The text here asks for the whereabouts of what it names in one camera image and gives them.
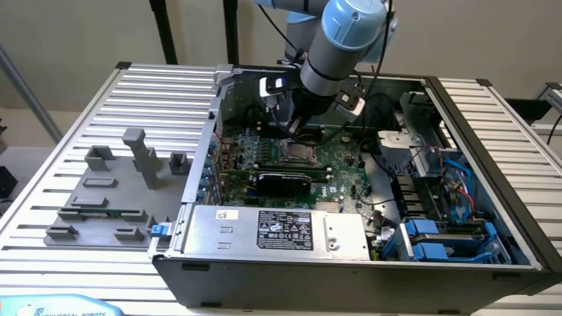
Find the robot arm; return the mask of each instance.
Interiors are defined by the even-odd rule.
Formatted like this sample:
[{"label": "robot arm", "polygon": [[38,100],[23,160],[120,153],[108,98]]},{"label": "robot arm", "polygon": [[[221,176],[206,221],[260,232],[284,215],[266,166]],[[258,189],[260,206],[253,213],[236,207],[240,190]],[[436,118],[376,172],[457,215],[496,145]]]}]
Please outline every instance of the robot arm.
[{"label": "robot arm", "polygon": [[[310,26],[313,16],[321,15],[314,24],[316,32],[313,36],[308,36],[312,42],[308,44],[301,38],[294,41],[301,46],[297,49],[306,51],[297,75],[282,74],[276,78],[264,78],[261,82],[265,90],[262,96],[292,91],[294,110],[288,131],[294,133],[312,116],[322,114],[330,108],[333,102],[337,104],[334,109],[352,122],[362,111],[362,91],[358,88],[354,91],[342,91],[342,82],[358,62],[379,61],[387,17],[391,18],[388,39],[397,24],[393,15],[387,14],[387,4],[381,0],[254,2],[276,9],[290,10],[289,22],[292,19],[293,24],[301,23],[304,28]],[[293,28],[292,33],[296,36],[302,33],[293,25],[288,27]]]}]

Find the power supply label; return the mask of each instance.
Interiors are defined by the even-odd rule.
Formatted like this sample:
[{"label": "power supply label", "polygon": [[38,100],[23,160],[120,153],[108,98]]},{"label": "power supply label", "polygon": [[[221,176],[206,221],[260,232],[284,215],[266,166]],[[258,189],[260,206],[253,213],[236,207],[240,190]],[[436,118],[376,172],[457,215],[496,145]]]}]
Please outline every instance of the power supply label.
[{"label": "power supply label", "polygon": [[313,250],[309,213],[260,211],[257,247],[280,250]]}]

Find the small circuit board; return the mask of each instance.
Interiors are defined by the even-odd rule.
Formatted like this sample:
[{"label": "small circuit board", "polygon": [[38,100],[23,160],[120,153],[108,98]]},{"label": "small circuit board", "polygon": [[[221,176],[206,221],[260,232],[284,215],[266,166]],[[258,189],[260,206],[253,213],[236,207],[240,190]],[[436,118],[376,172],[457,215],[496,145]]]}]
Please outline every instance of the small circuit board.
[{"label": "small circuit board", "polygon": [[[358,209],[354,207],[356,193],[366,186],[368,180],[358,143],[350,141],[350,132],[341,132],[326,144],[312,148],[290,139],[264,137],[254,129],[228,126],[222,143],[224,205],[322,209],[341,213],[358,211],[366,216],[365,205]],[[290,189],[289,180],[300,180],[292,176],[309,178],[309,183],[296,183],[302,185],[305,192],[286,196],[264,194],[256,184],[270,174],[282,178],[266,183],[266,187],[277,192]]]}]

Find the beige wall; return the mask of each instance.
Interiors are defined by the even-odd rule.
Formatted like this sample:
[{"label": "beige wall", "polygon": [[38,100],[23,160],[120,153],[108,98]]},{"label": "beige wall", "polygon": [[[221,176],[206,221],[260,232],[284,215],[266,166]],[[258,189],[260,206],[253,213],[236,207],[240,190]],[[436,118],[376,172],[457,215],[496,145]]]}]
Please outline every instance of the beige wall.
[{"label": "beige wall", "polygon": [[[252,1],[238,2],[240,62],[273,65],[282,41]],[[395,3],[384,72],[487,78],[509,97],[562,81],[562,1]],[[221,0],[168,0],[168,11],[180,63],[225,62]],[[269,12],[284,28],[285,13]],[[148,0],[0,0],[0,42],[47,109],[79,111],[117,61],[162,63]],[[23,107],[2,75],[0,107]]]}]

